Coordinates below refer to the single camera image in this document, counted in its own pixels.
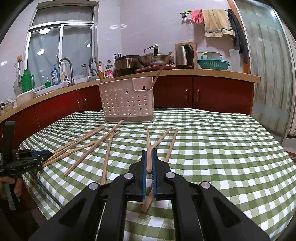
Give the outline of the person's left hand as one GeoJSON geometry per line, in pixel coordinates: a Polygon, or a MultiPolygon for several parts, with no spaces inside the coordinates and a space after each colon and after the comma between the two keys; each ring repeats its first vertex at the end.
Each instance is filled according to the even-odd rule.
{"type": "Polygon", "coordinates": [[[12,184],[14,187],[14,193],[17,197],[20,197],[22,194],[22,178],[11,178],[11,177],[1,177],[1,182],[12,184]]]}

